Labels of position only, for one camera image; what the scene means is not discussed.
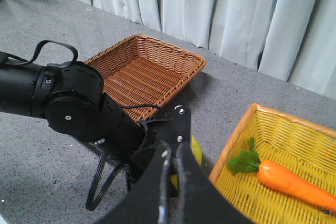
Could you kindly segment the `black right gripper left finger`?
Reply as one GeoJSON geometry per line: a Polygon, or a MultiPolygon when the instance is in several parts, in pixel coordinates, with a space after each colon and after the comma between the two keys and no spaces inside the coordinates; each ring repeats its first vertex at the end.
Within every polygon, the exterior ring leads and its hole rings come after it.
{"type": "Polygon", "coordinates": [[[131,191],[97,223],[167,223],[170,168],[171,148],[161,141],[131,191]]]}

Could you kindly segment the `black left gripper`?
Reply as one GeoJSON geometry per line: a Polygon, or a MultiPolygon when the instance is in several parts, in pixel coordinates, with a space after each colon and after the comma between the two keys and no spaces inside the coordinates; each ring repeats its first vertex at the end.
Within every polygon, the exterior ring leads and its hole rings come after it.
{"type": "Polygon", "coordinates": [[[128,174],[128,193],[149,166],[158,144],[164,141],[171,148],[168,197],[179,196],[179,187],[175,189],[170,180],[170,175],[174,172],[178,174],[176,158],[178,147],[181,144],[189,144],[191,147],[191,110],[186,106],[178,105],[171,115],[164,117],[152,116],[145,120],[140,120],[140,124],[144,130],[144,139],[139,148],[131,155],[134,167],[130,168],[128,174]]]}

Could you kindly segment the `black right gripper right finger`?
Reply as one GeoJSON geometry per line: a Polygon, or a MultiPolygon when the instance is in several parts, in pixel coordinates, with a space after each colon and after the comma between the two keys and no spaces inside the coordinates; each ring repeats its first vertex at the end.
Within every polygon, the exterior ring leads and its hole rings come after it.
{"type": "Polygon", "coordinates": [[[189,144],[176,151],[179,177],[178,223],[252,223],[205,176],[189,144]]]}

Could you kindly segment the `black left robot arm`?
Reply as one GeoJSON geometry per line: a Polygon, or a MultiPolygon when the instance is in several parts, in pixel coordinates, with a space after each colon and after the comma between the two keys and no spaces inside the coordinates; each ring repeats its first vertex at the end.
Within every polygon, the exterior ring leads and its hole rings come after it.
{"type": "Polygon", "coordinates": [[[129,184],[136,182],[160,141],[176,145],[191,139],[186,110],[135,122],[103,91],[100,73],[76,58],[40,66],[2,52],[1,111],[45,119],[53,130],[101,147],[88,208],[97,205],[122,169],[129,184]]]}

